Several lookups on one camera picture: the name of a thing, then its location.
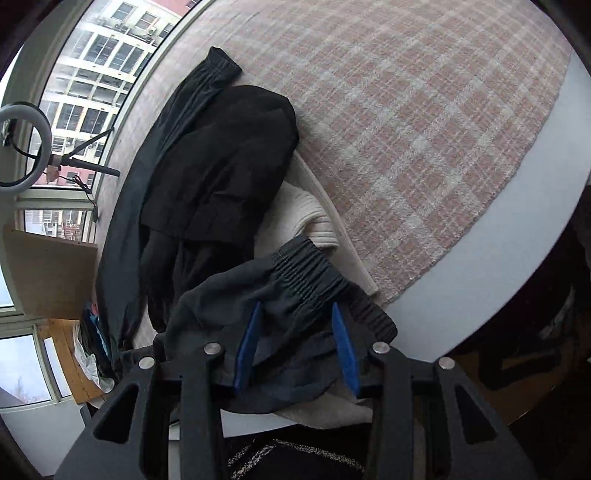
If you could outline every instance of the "pink checkered rug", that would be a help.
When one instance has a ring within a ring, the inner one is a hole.
[[[382,303],[445,255],[515,173],[571,53],[530,0],[216,0],[124,128],[147,132],[212,45],[243,68],[240,83],[294,105],[298,151]]]

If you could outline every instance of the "window frame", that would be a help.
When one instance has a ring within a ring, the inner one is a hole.
[[[43,400],[40,402],[18,405],[16,407],[0,407],[0,413],[30,410],[31,408],[39,408],[51,404],[57,404],[72,398],[72,395],[62,396],[59,386],[57,385],[56,376],[54,375],[53,369],[51,368],[51,363],[49,361],[49,356],[47,355],[45,343],[43,340],[41,340],[39,335],[39,325],[43,325],[45,323],[47,323],[47,321],[43,318],[16,322],[3,322],[2,319],[0,319],[0,339],[32,335],[35,353],[37,354],[37,361],[39,362],[43,380],[45,381],[50,396],[49,400]]]

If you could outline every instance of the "elastic waistband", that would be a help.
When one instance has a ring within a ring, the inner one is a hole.
[[[305,235],[287,242],[271,258],[281,278],[312,308],[345,301],[353,320],[365,325],[377,340],[390,343],[396,337],[392,319],[361,287],[344,278]]]
[[[350,285],[305,235],[287,242],[271,259],[277,273],[306,303],[335,301]]]
[[[353,320],[364,324],[374,333],[377,340],[390,343],[396,338],[398,330],[394,321],[361,287],[351,283],[345,298]]]

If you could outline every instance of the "bare tree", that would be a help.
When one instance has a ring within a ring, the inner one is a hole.
[[[25,391],[25,387],[22,384],[22,377],[18,377],[17,384],[12,388],[10,393],[23,403],[35,403],[41,400],[40,395],[31,395]]]

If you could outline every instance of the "black pants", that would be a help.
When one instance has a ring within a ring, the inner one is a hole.
[[[345,279],[311,240],[298,236],[272,255],[214,275],[182,295],[156,343],[164,345],[167,359],[188,355],[250,318],[258,301],[264,318],[251,382],[237,398],[220,405],[225,410],[269,413],[324,393],[341,375],[331,326],[335,301],[347,304],[354,321],[367,327],[368,345],[390,342],[397,332],[361,288]],[[224,347],[226,357],[235,358],[238,345]],[[225,371],[232,374],[232,368],[227,364]]]
[[[96,276],[99,326],[109,338],[118,376],[119,352],[132,346],[142,318],[139,259],[142,251],[139,216],[150,178],[158,163],[179,139],[194,128],[211,100],[232,83],[241,68],[221,49],[212,47],[171,95],[139,148],[125,179]]]

